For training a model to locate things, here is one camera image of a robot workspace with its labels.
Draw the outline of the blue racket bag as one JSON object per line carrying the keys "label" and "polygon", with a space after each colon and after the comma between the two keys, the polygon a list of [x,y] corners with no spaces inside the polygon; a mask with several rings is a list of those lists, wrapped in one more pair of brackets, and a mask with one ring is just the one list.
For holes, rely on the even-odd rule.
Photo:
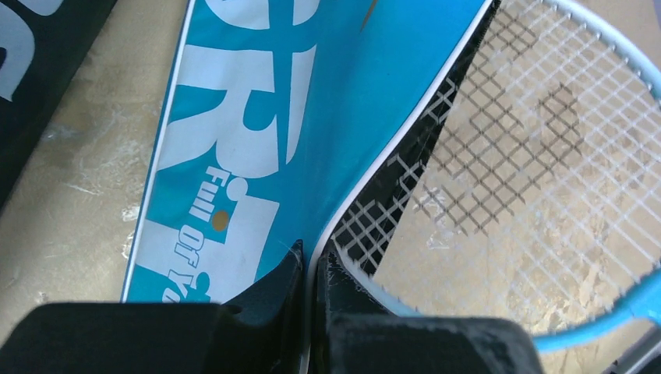
{"label": "blue racket bag", "polygon": [[450,74],[490,1],[191,1],[122,300],[223,304],[324,243]]}

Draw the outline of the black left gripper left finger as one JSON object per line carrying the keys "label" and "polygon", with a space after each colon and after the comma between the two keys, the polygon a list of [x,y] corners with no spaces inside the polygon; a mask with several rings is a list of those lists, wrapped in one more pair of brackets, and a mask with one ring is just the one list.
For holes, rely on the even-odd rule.
{"label": "black left gripper left finger", "polygon": [[297,373],[303,242],[217,303],[51,303],[1,347],[4,373]]}

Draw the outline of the blue racket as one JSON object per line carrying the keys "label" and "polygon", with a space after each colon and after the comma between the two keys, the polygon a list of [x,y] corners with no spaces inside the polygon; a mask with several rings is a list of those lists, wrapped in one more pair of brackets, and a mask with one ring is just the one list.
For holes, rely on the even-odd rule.
{"label": "blue racket", "polygon": [[493,1],[327,249],[398,316],[540,351],[660,322],[660,72],[575,1]]}

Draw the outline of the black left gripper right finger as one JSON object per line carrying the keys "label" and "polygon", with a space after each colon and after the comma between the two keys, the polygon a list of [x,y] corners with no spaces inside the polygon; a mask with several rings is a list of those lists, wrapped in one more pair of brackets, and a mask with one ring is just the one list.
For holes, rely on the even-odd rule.
{"label": "black left gripper right finger", "polygon": [[498,318],[389,313],[325,246],[313,285],[311,373],[542,373],[531,337]]}

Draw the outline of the black Crossway racket bag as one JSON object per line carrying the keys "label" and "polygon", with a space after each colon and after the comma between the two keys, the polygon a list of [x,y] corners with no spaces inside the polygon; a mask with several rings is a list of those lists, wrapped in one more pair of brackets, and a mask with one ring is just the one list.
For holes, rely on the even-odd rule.
{"label": "black Crossway racket bag", "polygon": [[11,196],[115,0],[1,3],[1,203]]}

